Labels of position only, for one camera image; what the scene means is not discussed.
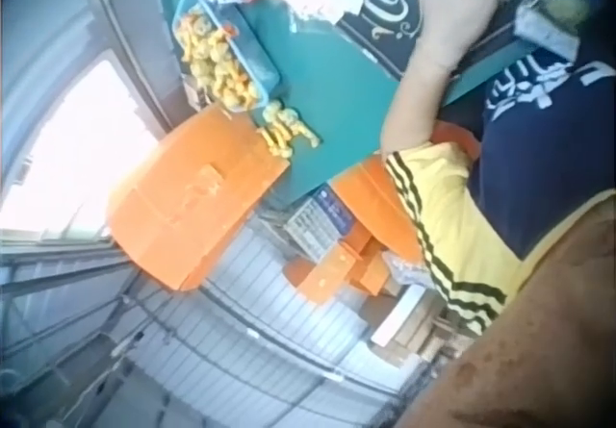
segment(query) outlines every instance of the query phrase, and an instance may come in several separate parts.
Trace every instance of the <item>orange chair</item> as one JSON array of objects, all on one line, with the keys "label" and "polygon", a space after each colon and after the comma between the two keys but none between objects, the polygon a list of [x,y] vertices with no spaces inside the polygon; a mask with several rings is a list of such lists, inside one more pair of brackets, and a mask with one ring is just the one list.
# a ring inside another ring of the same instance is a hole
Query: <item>orange chair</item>
[{"label": "orange chair", "polygon": [[[479,156],[480,145],[475,137],[450,123],[439,122],[432,141],[457,142],[471,158]],[[331,187],[383,245],[407,262],[423,262],[415,227],[399,202],[379,155],[370,156],[341,174],[333,180]]]},{"label": "orange chair", "polygon": [[167,135],[110,197],[114,239],[173,290],[198,287],[289,166],[247,114],[210,106]]}]

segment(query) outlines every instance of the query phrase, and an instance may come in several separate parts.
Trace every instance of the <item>skin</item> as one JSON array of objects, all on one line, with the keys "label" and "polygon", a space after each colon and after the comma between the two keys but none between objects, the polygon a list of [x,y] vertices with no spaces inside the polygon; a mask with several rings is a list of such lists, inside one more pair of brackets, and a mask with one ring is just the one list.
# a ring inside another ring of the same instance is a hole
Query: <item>skin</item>
[{"label": "skin", "polygon": [[552,249],[397,428],[613,426],[603,417],[616,405],[614,206],[592,210]]},{"label": "skin", "polygon": [[[384,157],[429,141],[450,73],[497,4],[420,2],[424,29],[381,131]],[[590,211],[552,248],[398,428],[614,426],[601,419],[616,407],[614,206],[611,199]]]}]

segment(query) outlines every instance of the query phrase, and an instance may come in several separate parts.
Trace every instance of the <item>black sign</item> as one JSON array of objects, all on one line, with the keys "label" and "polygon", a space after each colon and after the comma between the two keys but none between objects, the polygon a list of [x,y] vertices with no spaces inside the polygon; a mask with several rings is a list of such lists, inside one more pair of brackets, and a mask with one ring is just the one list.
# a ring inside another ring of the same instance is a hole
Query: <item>black sign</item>
[{"label": "black sign", "polygon": [[[522,0],[500,0],[485,35],[465,57],[464,71],[513,41],[513,21]],[[418,0],[365,0],[358,15],[346,14],[338,26],[400,79],[422,28]]]}]

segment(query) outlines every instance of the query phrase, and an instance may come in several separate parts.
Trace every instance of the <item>table surface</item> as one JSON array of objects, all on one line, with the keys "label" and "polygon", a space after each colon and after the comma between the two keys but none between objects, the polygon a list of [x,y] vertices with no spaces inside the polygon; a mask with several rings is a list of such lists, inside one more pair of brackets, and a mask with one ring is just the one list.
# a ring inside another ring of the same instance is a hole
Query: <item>table surface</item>
[{"label": "table surface", "polygon": [[[162,0],[170,23],[179,0]],[[244,16],[280,71],[279,98],[297,109],[319,135],[311,149],[295,142],[292,166],[268,195],[284,207],[363,161],[378,148],[379,131],[398,85],[359,46],[328,25],[309,25],[311,32],[290,32],[288,9],[275,0],[242,6]],[[477,87],[529,51],[512,44],[467,71],[449,90],[447,103]],[[253,117],[262,122],[260,113]]]}]

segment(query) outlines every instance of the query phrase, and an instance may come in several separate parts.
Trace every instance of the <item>cardboard box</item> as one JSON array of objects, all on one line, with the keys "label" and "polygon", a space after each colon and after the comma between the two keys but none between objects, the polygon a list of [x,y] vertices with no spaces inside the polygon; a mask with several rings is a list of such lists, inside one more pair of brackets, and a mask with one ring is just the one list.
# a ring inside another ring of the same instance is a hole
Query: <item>cardboard box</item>
[{"label": "cardboard box", "polygon": [[395,340],[402,344],[407,343],[413,339],[418,329],[425,321],[428,315],[432,315],[431,319],[434,319],[445,308],[445,300],[438,294],[436,290],[426,290],[420,300],[419,304],[413,309],[410,316],[406,318],[402,326],[399,328],[395,335]]},{"label": "cardboard box", "polygon": [[402,367],[411,353],[404,347],[397,345],[394,341],[387,343],[387,346],[379,346],[369,342],[368,349],[376,356],[395,367]]},{"label": "cardboard box", "polygon": [[445,345],[446,340],[439,337],[438,334],[431,333],[427,340],[423,343],[418,351],[418,355],[424,361],[431,363],[436,358],[441,348]]},{"label": "cardboard box", "polygon": [[394,309],[397,302],[391,296],[369,296],[359,310],[359,316],[373,329],[376,329]]},{"label": "cardboard box", "polygon": [[387,278],[387,281],[385,281],[385,285],[381,289],[381,294],[397,298],[400,295],[401,291],[402,286],[398,282],[396,282],[396,279],[394,279],[392,276],[389,276]]}]

